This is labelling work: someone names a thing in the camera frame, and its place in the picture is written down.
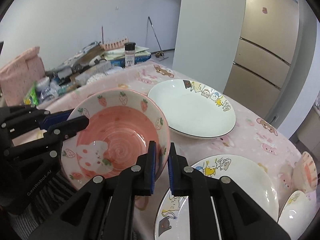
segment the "plate rim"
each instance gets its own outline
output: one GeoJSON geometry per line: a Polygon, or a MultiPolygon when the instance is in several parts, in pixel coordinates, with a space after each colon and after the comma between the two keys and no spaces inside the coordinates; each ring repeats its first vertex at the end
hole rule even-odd
{"type": "MultiPolygon", "coordinates": [[[[183,81],[184,79],[169,79],[169,80],[162,81],[162,82],[154,85],[154,86],[149,90],[147,97],[150,98],[150,97],[149,97],[150,92],[151,92],[151,91],[154,89],[154,87],[156,87],[157,85],[159,85],[159,84],[161,84],[161,83],[164,83],[164,82],[170,82],[170,81],[173,81],[173,80],[181,80],[181,81],[183,81]]],[[[199,82],[199,81],[192,80],[192,79],[190,79],[189,81],[190,81],[190,82],[199,82]]],[[[203,85],[205,85],[205,86],[207,86],[207,87],[215,90],[214,88],[212,88],[212,87],[210,87],[210,86],[208,86],[208,85],[206,85],[206,84],[203,84],[203,85]]],[[[231,107],[232,107],[233,112],[235,113],[235,119],[237,119],[237,117],[236,117],[236,111],[234,110],[234,108],[233,108],[232,105],[231,105],[231,107]]],[[[233,125],[232,129],[231,129],[229,132],[227,132],[227,133],[225,133],[225,134],[223,134],[223,135],[210,136],[210,137],[207,137],[207,136],[197,136],[197,135],[192,135],[192,134],[188,134],[188,133],[179,131],[179,130],[177,130],[177,129],[175,129],[175,128],[172,128],[172,127],[169,125],[169,123],[168,123],[168,126],[169,126],[170,129],[174,130],[174,132],[181,133],[181,134],[183,134],[183,135],[185,135],[185,136],[188,136],[188,137],[191,137],[191,138],[213,139],[213,138],[221,137],[221,136],[224,136],[224,135],[227,135],[228,133],[230,133],[230,132],[234,129],[234,127],[236,126],[236,120],[235,120],[235,124],[233,125]]]]}
{"type": "MultiPolygon", "coordinates": [[[[217,154],[217,155],[211,155],[211,156],[208,156],[208,157],[206,157],[206,158],[203,158],[203,159],[201,159],[201,160],[193,163],[192,165],[190,165],[190,167],[193,167],[196,163],[199,163],[199,162],[201,162],[201,161],[203,161],[203,160],[205,160],[205,159],[208,159],[208,158],[211,158],[211,157],[214,157],[214,156],[218,156],[218,155],[234,155],[234,156],[238,156],[238,157],[247,159],[247,160],[253,162],[254,164],[256,164],[256,165],[258,166],[258,164],[255,163],[254,161],[252,161],[252,160],[250,160],[250,159],[248,159],[248,158],[246,158],[246,157],[240,156],[240,155],[236,155],[236,154],[217,154]]],[[[269,177],[269,180],[270,180],[270,182],[271,182],[271,185],[275,188],[275,186],[274,186],[274,184],[273,184],[273,182],[272,182],[272,180],[271,180],[270,177],[269,177]]],[[[158,210],[157,210],[156,219],[155,219],[155,222],[154,222],[154,229],[153,229],[153,237],[154,237],[154,240],[158,240],[158,239],[159,239],[159,237],[156,236],[156,222],[157,222],[157,218],[158,218],[158,216],[159,216],[159,212],[160,212],[161,206],[162,206],[162,204],[163,204],[163,202],[164,202],[165,197],[166,197],[167,194],[169,193],[169,191],[171,191],[170,186],[169,186],[168,190],[165,192],[164,196],[162,197],[161,203],[160,203],[160,205],[159,205],[159,207],[158,207],[158,210]]],[[[276,203],[277,203],[277,210],[279,210],[279,201],[277,201],[276,203]]],[[[278,212],[277,220],[275,220],[276,223],[278,223],[279,218],[280,218],[280,215],[279,215],[279,212],[278,212]]]]}

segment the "white wall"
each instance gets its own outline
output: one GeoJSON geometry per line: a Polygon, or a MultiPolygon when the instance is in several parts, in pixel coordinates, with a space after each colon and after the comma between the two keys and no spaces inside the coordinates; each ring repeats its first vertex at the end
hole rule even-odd
{"type": "Polygon", "coordinates": [[[175,47],[181,0],[15,0],[0,22],[4,47],[0,67],[32,46],[40,46],[46,69],[92,41],[127,35],[158,51],[150,16],[162,49],[175,47]]]}
{"type": "Polygon", "coordinates": [[[299,0],[299,33],[292,66],[279,101],[266,120],[287,138],[307,116],[320,90],[320,29],[312,9],[299,0]]]}
{"type": "Polygon", "coordinates": [[[182,0],[173,69],[219,91],[227,83],[246,0],[182,0]]]}
{"type": "Polygon", "coordinates": [[[294,134],[308,115],[320,91],[320,23],[318,20],[316,20],[316,23],[316,47],[309,74],[293,107],[278,128],[278,131],[287,138],[294,134]]]}

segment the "pink bag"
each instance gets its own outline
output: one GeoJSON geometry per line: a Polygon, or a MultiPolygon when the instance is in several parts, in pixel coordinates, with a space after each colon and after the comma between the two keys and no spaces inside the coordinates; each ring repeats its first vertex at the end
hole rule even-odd
{"type": "Polygon", "coordinates": [[[45,76],[40,47],[26,50],[0,69],[0,86],[8,106],[19,105],[35,81],[45,76]]]}

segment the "bottle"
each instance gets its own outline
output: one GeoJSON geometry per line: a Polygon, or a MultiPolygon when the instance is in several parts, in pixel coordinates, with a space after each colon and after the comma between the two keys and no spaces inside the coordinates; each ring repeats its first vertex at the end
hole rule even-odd
{"type": "Polygon", "coordinates": [[[134,54],[136,51],[135,42],[127,42],[124,44],[125,51],[125,67],[131,67],[134,65],[134,54]]]}

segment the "refrigerator drawer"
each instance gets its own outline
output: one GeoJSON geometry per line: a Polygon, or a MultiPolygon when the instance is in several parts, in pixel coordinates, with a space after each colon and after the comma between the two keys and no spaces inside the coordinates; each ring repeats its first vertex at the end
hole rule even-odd
{"type": "Polygon", "coordinates": [[[269,52],[241,39],[239,40],[235,62],[280,88],[290,68],[269,52]]]}
{"type": "Polygon", "coordinates": [[[251,72],[233,65],[223,93],[265,118],[280,90],[251,72]]]}

